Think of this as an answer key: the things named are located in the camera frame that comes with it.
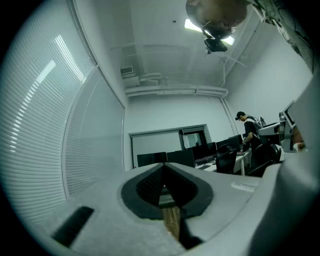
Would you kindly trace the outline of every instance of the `person's arm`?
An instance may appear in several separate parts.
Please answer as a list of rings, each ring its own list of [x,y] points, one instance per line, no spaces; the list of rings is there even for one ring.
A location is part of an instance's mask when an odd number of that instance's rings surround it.
[[[243,144],[248,144],[252,140],[253,137],[254,137],[254,135],[252,134],[252,132],[249,132],[248,133],[248,138],[246,138],[242,143]]]

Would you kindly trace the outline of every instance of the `air vent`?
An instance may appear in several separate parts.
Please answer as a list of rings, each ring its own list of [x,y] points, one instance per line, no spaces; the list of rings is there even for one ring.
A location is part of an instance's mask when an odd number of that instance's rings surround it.
[[[132,74],[134,73],[134,67],[133,66],[127,66],[121,68],[121,75],[127,75],[127,74]]]

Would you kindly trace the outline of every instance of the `black rectangular slot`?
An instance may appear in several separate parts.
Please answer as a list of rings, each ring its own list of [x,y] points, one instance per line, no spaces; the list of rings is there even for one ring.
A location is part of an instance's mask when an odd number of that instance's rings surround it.
[[[76,239],[80,230],[87,223],[94,210],[82,206],[78,208],[53,234],[52,238],[60,244],[69,247]]]

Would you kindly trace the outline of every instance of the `white venetian blind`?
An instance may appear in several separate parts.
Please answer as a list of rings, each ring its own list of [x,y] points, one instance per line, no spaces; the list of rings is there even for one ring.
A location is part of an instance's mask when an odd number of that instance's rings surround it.
[[[22,218],[38,222],[66,199],[66,123],[93,67],[66,0],[43,3],[7,53],[0,77],[0,177]]]
[[[73,106],[63,142],[63,167],[71,196],[124,171],[124,113],[124,107],[95,68]]]

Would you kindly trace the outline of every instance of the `person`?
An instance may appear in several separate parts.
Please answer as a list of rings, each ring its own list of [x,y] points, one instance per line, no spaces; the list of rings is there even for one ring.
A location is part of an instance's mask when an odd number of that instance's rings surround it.
[[[194,25],[221,40],[229,37],[246,19],[248,5],[252,5],[262,22],[277,27],[314,73],[317,67],[315,48],[281,0],[187,0],[185,7]]]
[[[254,125],[256,122],[255,118],[245,114],[242,111],[239,111],[236,114],[236,120],[240,120],[244,122],[245,133],[248,134],[248,138],[244,139],[242,144],[251,144],[252,151],[255,150],[259,145],[261,145],[261,141],[258,138],[258,132]]]

